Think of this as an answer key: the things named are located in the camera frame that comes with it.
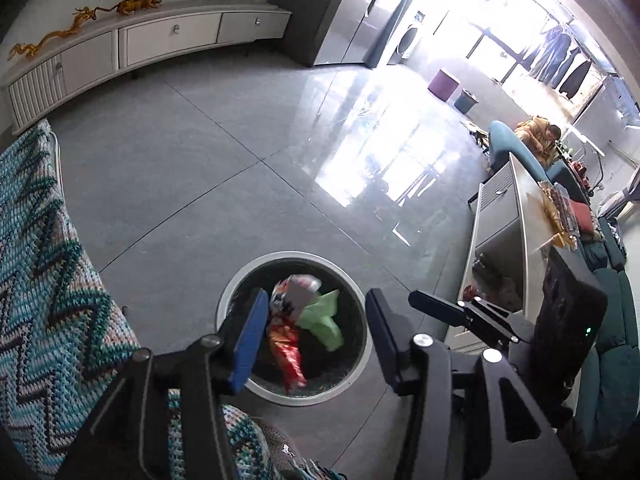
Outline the person in yellow clothes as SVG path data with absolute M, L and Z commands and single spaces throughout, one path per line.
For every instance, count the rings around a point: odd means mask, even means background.
M 544 168 L 556 159 L 556 142 L 560 140 L 561 129 L 548 119 L 534 116 L 519 122 L 514 130 L 516 136 L 527 146 Z

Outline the white round trash bin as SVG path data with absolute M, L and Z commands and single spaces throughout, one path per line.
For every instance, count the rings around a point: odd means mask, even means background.
M 270 252 L 242 266 L 224 286 L 216 326 L 255 288 L 267 295 L 267 324 L 246 388 L 289 408 L 328 402 L 349 389 L 372 351 L 355 281 L 310 252 Z

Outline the red snack wrapper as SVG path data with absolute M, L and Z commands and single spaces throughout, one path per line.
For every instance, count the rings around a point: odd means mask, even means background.
M 272 321 L 267 328 L 271 354 L 283 376 L 286 392 L 307 385 L 299 352 L 299 330 L 288 322 Z

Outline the light green paper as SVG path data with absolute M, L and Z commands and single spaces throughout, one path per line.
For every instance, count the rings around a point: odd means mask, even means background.
M 338 290 L 315 296 L 314 301 L 305 307 L 296 321 L 299 328 L 311 332 L 329 352 L 336 351 L 344 344 L 341 329 L 334 321 L 339 296 Z

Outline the teal sofa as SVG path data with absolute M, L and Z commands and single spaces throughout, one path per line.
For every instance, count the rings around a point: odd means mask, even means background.
M 480 287 L 517 318 L 518 340 L 534 350 L 535 389 L 561 404 L 579 396 L 575 416 L 588 448 L 610 448 L 637 416 L 638 339 L 626 325 L 623 273 L 592 270 L 582 251 L 552 240 L 555 188 L 529 152 L 503 153 L 480 191 L 474 262 Z

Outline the grey printed snack packet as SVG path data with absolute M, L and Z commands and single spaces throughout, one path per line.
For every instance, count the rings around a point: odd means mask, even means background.
M 309 274 L 293 274 L 277 282 L 270 298 L 271 314 L 295 323 L 318 296 L 322 281 Z

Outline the white low tv cabinet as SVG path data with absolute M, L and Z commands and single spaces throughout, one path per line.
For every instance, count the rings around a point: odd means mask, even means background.
M 90 21 L 6 72 L 10 131 L 19 136 L 62 104 L 132 70 L 192 52 L 280 39 L 290 17 L 268 3 L 193 0 Z

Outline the hanging dark clothes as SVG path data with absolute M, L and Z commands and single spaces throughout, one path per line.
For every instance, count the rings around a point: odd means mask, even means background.
M 559 90 L 561 82 L 570 76 L 568 73 L 578 54 L 585 54 L 580 43 L 565 27 L 554 25 L 523 53 L 520 64 L 529 76 Z

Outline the teal zigzag woven rug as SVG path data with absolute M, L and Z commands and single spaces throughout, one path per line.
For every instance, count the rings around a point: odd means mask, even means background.
M 1 156 L 1 466 L 14 479 L 277 479 L 219 330 L 142 347 L 70 221 L 47 122 Z

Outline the golden dragon figurine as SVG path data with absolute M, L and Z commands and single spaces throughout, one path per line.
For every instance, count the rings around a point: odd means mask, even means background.
M 9 50 L 8 60 L 11 61 L 12 58 L 16 58 L 17 56 L 34 58 L 48 41 L 76 36 L 80 33 L 85 22 L 95 20 L 96 9 L 90 9 L 88 6 L 85 6 L 82 9 L 76 9 L 74 12 L 74 19 L 69 28 L 48 32 L 46 36 L 42 37 L 38 44 L 14 44 L 11 50 Z

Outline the snacks on side cabinet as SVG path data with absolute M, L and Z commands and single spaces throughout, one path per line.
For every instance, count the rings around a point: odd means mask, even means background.
M 586 204 L 572 200 L 562 184 L 540 181 L 538 186 L 544 196 L 544 212 L 560 247 L 577 250 L 582 240 L 593 239 L 596 228 Z

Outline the golden tiger figurine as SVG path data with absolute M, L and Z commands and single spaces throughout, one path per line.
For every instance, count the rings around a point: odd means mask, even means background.
M 115 11 L 119 15 L 130 16 L 142 10 L 158 9 L 162 2 L 163 0 L 122 0 L 111 8 L 98 6 L 96 10 L 106 13 Z

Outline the grey double-door refrigerator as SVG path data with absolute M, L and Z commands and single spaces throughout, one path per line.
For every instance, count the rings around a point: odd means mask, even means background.
M 291 12 L 283 52 L 308 67 L 380 65 L 410 4 L 410 0 L 269 1 Z

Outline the purple round stool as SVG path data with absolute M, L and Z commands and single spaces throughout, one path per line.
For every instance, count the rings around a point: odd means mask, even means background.
M 439 98 L 442 102 L 446 102 L 459 86 L 459 79 L 441 68 L 428 84 L 427 89 L 431 94 L 434 94 L 436 98 Z

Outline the blue small bin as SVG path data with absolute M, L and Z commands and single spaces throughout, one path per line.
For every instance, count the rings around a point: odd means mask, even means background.
M 469 90 L 462 89 L 460 96 L 454 101 L 454 107 L 461 114 L 466 115 L 477 103 L 477 98 L 473 93 L 469 92 Z

